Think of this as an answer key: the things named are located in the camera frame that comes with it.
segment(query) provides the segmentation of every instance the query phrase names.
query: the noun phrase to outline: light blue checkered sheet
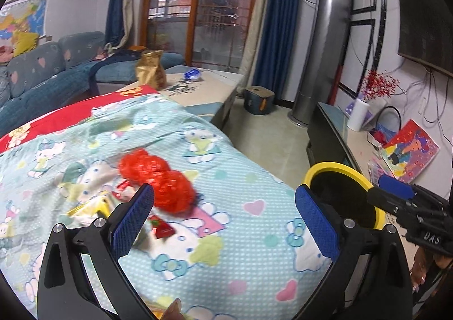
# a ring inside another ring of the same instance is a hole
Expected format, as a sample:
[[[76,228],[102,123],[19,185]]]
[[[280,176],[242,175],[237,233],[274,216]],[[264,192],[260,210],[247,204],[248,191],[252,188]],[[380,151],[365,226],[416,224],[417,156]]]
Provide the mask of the light blue checkered sheet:
[[[325,274],[324,258],[294,191],[236,150],[207,121],[152,94],[94,109],[91,118],[0,156],[0,268],[36,316],[42,250],[66,213],[121,182],[124,153],[145,148],[184,171],[200,197],[183,218],[156,213],[176,234],[156,240],[149,223],[119,260],[147,300],[176,297],[199,320],[289,320]],[[112,309],[86,261],[100,303]]]

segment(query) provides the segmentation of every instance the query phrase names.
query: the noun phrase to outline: yellow trash can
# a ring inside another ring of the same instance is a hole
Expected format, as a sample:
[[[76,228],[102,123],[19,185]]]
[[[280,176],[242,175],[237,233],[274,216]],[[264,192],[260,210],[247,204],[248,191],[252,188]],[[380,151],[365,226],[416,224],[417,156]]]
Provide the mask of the yellow trash can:
[[[318,163],[308,170],[304,184],[342,218],[353,219],[364,228],[384,227],[384,211],[366,201],[366,191],[373,185],[356,170],[334,162]]]

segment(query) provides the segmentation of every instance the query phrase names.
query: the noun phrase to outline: blue gripper pad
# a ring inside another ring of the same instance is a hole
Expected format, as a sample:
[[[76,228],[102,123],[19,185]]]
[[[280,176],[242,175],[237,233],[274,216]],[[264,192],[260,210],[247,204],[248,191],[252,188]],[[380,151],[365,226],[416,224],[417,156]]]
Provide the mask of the blue gripper pad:
[[[383,174],[379,177],[377,183],[384,191],[392,193],[403,200],[409,200],[414,197],[414,190],[410,185],[400,182],[389,175]]]
[[[323,256],[335,261],[340,254],[337,232],[321,212],[319,206],[313,201],[310,193],[311,191],[306,185],[297,188],[296,208]]]
[[[113,233],[110,249],[115,260],[126,256],[131,250],[132,244],[154,205],[153,188],[149,184],[144,184],[132,200],[125,204],[130,203],[132,203],[132,206],[129,207],[129,210]]]

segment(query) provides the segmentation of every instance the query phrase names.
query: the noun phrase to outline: sofa back cushion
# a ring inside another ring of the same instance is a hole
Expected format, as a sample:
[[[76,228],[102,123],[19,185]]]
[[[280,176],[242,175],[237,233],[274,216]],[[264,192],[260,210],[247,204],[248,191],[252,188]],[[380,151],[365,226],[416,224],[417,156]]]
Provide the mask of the sofa back cushion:
[[[11,98],[10,82],[6,76],[8,71],[6,67],[0,67],[0,107]]]
[[[100,31],[76,33],[58,40],[66,69],[92,60],[104,50],[104,34]]]
[[[63,71],[63,54],[58,44],[51,41],[14,57],[7,68],[11,96],[18,97],[23,92]]]

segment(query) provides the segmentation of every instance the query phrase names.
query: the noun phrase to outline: blue curtain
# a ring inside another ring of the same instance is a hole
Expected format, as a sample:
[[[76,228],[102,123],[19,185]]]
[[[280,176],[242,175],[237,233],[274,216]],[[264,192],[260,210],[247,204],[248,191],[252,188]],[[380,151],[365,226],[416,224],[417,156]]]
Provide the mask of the blue curtain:
[[[253,85],[281,99],[293,48],[299,0],[268,0]]]
[[[107,12],[106,43],[117,46],[124,36],[123,0],[110,0]]]

